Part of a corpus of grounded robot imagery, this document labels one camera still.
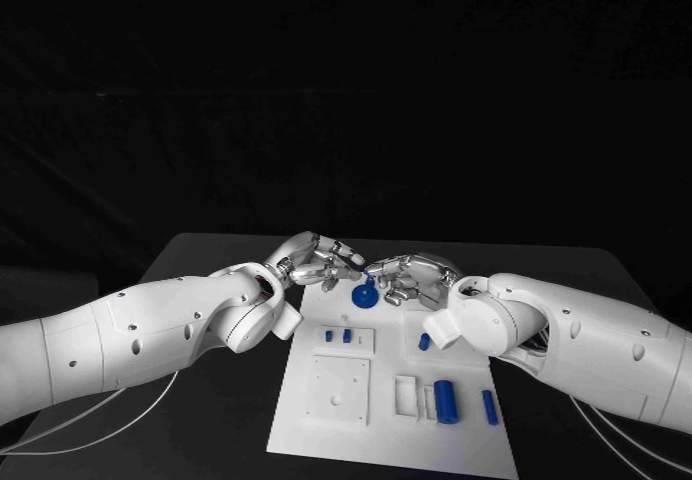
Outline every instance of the black curtain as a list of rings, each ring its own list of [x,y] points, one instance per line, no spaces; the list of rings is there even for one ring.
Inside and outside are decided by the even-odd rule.
[[[109,293],[180,232],[597,247],[685,324],[685,5],[248,3],[1,7],[0,263]]]

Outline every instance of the black table surface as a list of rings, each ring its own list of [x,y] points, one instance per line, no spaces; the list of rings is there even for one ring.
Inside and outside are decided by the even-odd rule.
[[[285,238],[180,234],[166,246],[140,283],[183,275],[206,276],[229,265],[261,262]],[[653,309],[620,262],[600,249],[340,240],[367,262],[398,254],[427,252],[448,258],[464,275],[516,273]],[[300,307],[301,295],[303,287],[294,286],[287,291],[287,299],[295,307]],[[72,453],[8,457],[0,469],[0,480],[49,477],[72,480],[484,478],[267,453],[290,343],[269,334],[241,355],[222,348],[207,352],[194,365],[180,371],[160,404],[124,432]],[[491,359],[490,368],[519,477],[638,478],[601,443],[569,397],[504,362]],[[63,450],[105,436],[147,409],[170,378],[168,375],[128,389],[85,419],[17,451]],[[45,409],[24,437],[72,418],[111,393],[73,399]],[[666,442],[673,447],[666,447],[663,453],[673,459],[686,457],[683,445],[689,447],[689,436],[620,417],[611,418],[637,439],[647,440],[651,448],[660,451]],[[662,469],[643,458],[610,432],[607,437],[653,478],[677,478],[675,471]]]

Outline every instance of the white cable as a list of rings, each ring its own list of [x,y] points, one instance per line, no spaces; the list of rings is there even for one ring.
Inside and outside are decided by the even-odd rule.
[[[604,417],[602,413],[591,407],[597,415],[601,417],[602,421],[610,425],[613,430],[626,438],[626,440],[644,452],[647,453],[656,460],[662,461],[672,467],[680,469],[683,472],[692,473],[692,468],[685,467],[683,465],[679,465],[677,463],[672,462],[667,458],[663,458],[660,455],[653,453],[644,446],[641,446],[628,436],[627,434],[613,425],[613,422]]]
[[[157,403],[160,402],[163,396],[166,395],[166,392],[168,391],[168,388],[170,386],[173,385],[173,382],[176,380],[176,377],[177,377],[177,372],[173,374],[173,378],[170,379],[170,382],[168,382],[168,386],[166,387],[166,390],[163,391],[161,395],[158,396],[158,398],[156,399],[156,402],[151,404],[151,406],[144,410],[144,413],[119,429],[117,430],[115,432],[112,432],[108,436],[105,436],[104,438],[101,438],[99,440],[88,443],[86,445],[82,445],[81,447],[75,447],[75,448],[70,448],[68,450],[60,450],[57,452],[8,452],[8,453],[4,453],[7,450],[11,450],[14,448],[17,448],[20,445],[24,445],[26,443],[29,443],[30,441],[36,440],[37,438],[43,437],[45,435],[47,435],[49,433],[52,433],[53,431],[59,430],[60,428],[63,428],[66,425],[69,425],[69,423],[75,422],[76,420],[79,420],[79,418],[82,418],[85,415],[88,415],[98,407],[101,407],[114,397],[115,395],[118,395],[119,393],[124,392],[125,389],[119,390],[114,395],[111,395],[89,411],[86,411],[85,413],[82,413],[78,417],[75,417],[72,420],[69,420],[68,422],[65,422],[65,424],[59,425],[57,427],[55,427],[53,429],[50,429],[49,431],[43,432],[40,435],[36,436],[36,438],[32,437],[32,439],[29,440],[24,440],[23,442],[17,443],[16,445],[11,445],[10,447],[7,447],[6,449],[0,450],[0,454],[1,455],[57,455],[59,453],[68,453],[68,452],[73,452],[75,450],[81,450],[82,448],[86,448],[86,447],[91,447],[92,445],[95,445],[96,443],[101,443],[104,440],[108,440],[114,435],[117,435],[125,428],[128,428],[138,420],[140,418],[150,412],[150,410],[156,407]]]
[[[591,423],[591,420],[587,417],[587,414],[584,413],[584,410],[581,409],[579,405],[576,404],[576,401],[574,400],[574,397],[569,395],[569,398],[572,400],[574,406],[576,407],[576,410],[581,413],[581,416],[584,417],[584,420],[588,422],[591,425],[591,428],[594,429],[595,433],[601,437],[601,440],[605,442],[605,445],[608,445],[610,449],[615,452],[617,456],[623,459],[624,463],[634,469],[634,471],[644,477],[647,480],[653,480],[653,478],[634,466],[634,464],[624,458],[624,455],[617,451],[617,448],[610,444],[608,440],[605,440],[605,437],[602,436],[601,432],[595,428],[595,425]]]
[[[118,390],[98,405],[91,407],[81,415],[78,415],[72,420],[68,420],[65,423],[60,423],[56,427],[53,427],[50,430],[46,430],[43,433],[39,433],[33,437],[27,438],[26,440],[21,440],[19,443],[14,445],[10,445],[8,447],[4,447],[0,450],[0,455],[4,454],[4,452],[8,452],[10,450],[14,450],[16,448],[21,447],[27,443],[32,443],[34,440],[39,438],[43,438],[46,435],[50,435],[50,433],[56,432],[62,428],[65,428],[69,424],[75,423],[79,419],[82,419],[91,412],[94,412],[98,408],[101,408],[124,391],[127,388],[122,388]]]

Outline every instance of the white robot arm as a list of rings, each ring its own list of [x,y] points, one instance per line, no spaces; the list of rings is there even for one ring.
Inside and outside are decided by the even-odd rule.
[[[435,310],[424,328],[438,348],[464,337],[594,407],[692,433],[687,331],[628,303],[519,275],[458,279],[448,262],[422,255],[389,258],[366,272],[380,286],[392,282],[392,305],[418,298]],[[546,327],[548,348],[533,348],[526,341]]]
[[[59,315],[0,327],[0,425],[161,378],[212,348],[242,353],[269,331],[288,339],[303,317],[284,301],[285,288],[323,282],[329,291],[339,279],[360,278],[339,255],[365,263],[339,241],[304,232],[264,264],[135,285]]]

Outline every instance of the white platform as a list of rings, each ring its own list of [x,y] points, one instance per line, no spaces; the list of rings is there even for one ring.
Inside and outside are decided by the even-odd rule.
[[[517,479],[487,357],[463,340],[445,351],[432,342],[421,351],[429,310],[418,302],[396,308],[382,299],[373,308],[360,309],[350,301],[354,285],[341,281],[327,294],[318,284],[305,287],[304,321],[292,338],[267,451]],[[324,327],[333,327],[331,346],[323,340]],[[363,330],[362,343],[349,347],[343,328],[372,329],[372,333]],[[359,338],[354,332],[352,342]],[[324,357],[337,359],[320,365],[316,360]],[[418,419],[396,418],[396,376],[415,378]],[[454,385],[460,418],[454,425],[429,418],[431,392],[425,399],[424,387],[437,380]],[[494,426],[487,424],[483,390],[494,395],[500,422]],[[308,411],[320,412],[321,419],[310,418]]]

